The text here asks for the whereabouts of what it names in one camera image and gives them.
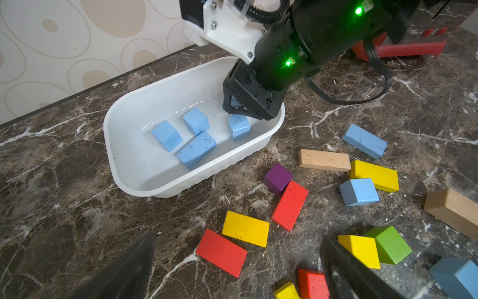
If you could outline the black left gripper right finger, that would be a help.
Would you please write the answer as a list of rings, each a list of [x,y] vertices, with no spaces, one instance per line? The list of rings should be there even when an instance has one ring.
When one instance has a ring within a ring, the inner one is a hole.
[[[402,299],[331,235],[320,246],[322,268],[331,299]]]

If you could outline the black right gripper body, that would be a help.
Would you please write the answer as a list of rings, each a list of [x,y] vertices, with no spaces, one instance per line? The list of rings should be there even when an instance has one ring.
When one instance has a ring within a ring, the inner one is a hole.
[[[363,42],[371,66],[384,77],[381,97],[392,84],[372,42],[396,11],[395,1],[295,1],[258,41],[255,58],[238,60],[223,83],[223,109],[233,115],[271,120],[278,115],[290,85],[301,78],[326,102],[351,104],[328,96],[311,79],[343,51]],[[230,96],[242,107],[230,106]]]

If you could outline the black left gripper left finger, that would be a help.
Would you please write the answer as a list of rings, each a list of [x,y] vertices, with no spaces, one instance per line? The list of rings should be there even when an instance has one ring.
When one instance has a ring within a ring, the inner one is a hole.
[[[144,235],[69,297],[71,299],[143,299],[153,268],[153,238]]]

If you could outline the small blue block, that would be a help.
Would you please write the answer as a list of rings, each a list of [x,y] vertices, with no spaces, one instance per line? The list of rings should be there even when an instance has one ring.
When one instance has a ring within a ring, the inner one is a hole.
[[[198,108],[191,109],[182,119],[188,130],[195,134],[195,136],[206,132],[210,128],[207,117]]]
[[[341,196],[345,206],[363,206],[370,203],[379,202],[377,190],[370,178],[350,179],[341,184]]]

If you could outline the long blue block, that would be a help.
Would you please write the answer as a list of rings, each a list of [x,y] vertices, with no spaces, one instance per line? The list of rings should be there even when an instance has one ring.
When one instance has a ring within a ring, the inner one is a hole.
[[[388,145],[386,141],[355,124],[350,125],[342,139],[373,159],[381,158]]]
[[[192,170],[216,145],[216,141],[203,131],[181,149],[177,157],[188,170]]]

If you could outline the small blue cube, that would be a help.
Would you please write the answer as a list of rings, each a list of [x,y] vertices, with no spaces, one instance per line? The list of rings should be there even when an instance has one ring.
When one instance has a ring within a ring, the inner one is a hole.
[[[230,96],[230,106],[233,108],[242,107],[242,104],[232,95]]]

